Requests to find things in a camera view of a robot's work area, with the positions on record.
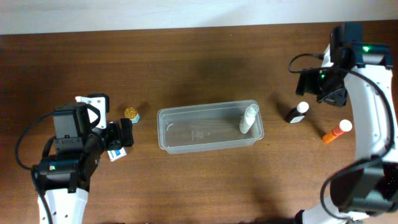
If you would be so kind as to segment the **small jar gold lid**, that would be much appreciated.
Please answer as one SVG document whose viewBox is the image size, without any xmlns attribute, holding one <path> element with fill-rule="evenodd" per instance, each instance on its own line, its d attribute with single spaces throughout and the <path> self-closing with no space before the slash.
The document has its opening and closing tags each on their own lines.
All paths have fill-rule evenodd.
<svg viewBox="0 0 398 224">
<path fill-rule="evenodd" d="M 126 108 L 124 110 L 124 116 L 125 118 L 130 119 L 132 123 L 137 123 L 140 119 L 139 113 L 133 107 Z"/>
</svg>

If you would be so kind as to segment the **orange tube white cap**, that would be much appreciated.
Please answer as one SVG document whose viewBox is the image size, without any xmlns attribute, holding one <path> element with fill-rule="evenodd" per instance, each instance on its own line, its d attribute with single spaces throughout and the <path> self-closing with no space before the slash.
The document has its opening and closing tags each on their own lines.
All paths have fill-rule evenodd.
<svg viewBox="0 0 398 224">
<path fill-rule="evenodd" d="M 330 132 L 326 133 L 322 137 L 322 141 L 324 143 L 330 143 L 334 141 L 336 138 L 340 137 L 342 134 L 351 131 L 352 128 L 353 128 L 352 123 L 347 119 L 343 119 L 339 122 L 339 124 L 336 127 L 334 127 Z"/>
</svg>

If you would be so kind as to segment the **dark bottle white cap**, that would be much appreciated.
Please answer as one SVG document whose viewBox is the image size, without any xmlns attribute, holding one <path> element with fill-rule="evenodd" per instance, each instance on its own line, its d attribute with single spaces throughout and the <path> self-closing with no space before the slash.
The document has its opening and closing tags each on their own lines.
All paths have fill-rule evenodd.
<svg viewBox="0 0 398 224">
<path fill-rule="evenodd" d="M 306 116 L 308 109 L 309 104 L 307 102 L 300 102 L 295 108 L 288 112 L 287 116 L 285 117 L 285 121 L 290 124 L 300 122 Z"/>
</svg>

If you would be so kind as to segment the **white spray bottle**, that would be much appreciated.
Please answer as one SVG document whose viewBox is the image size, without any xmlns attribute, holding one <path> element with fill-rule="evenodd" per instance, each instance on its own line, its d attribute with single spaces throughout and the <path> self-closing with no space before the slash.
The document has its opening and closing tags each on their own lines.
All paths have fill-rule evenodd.
<svg viewBox="0 0 398 224">
<path fill-rule="evenodd" d="M 251 126 L 254 124 L 258 112 L 259 106 L 257 104 L 251 104 L 246 108 L 239 123 L 239 130 L 241 133 L 246 134 L 250 130 Z"/>
</svg>

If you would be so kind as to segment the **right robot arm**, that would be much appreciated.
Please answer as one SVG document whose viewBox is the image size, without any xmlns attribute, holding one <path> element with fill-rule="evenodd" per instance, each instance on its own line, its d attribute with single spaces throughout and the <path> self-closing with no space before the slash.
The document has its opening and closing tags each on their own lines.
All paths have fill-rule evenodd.
<svg viewBox="0 0 398 224">
<path fill-rule="evenodd" d="M 319 103 L 351 103 L 356 133 L 354 162 L 324 181 L 317 206 L 299 211 L 295 223 L 361 223 L 397 211 L 397 118 L 392 100 L 388 46 L 363 40 L 361 24 L 335 27 L 320 55 L 322 65 L 298 72 L 298 95 Z"/>
</svg>

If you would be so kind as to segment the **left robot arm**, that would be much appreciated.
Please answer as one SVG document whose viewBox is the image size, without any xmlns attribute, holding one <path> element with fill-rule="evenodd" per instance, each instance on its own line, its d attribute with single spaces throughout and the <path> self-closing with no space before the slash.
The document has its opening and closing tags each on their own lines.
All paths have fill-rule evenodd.
<svg viewBox="0 0 398 224">
<path fill-rule="evenodd" d="M 90 179 L 102 153 L 134 144 L 129 119 L 101 129 L 99 118 L 90 121 L 90 111 L 100 114 L 98 108 L 83 102 L 59 106 L 52 113 L 55 136 L 31 170 L 41 223 L 81 223 Z"/>
</svg>

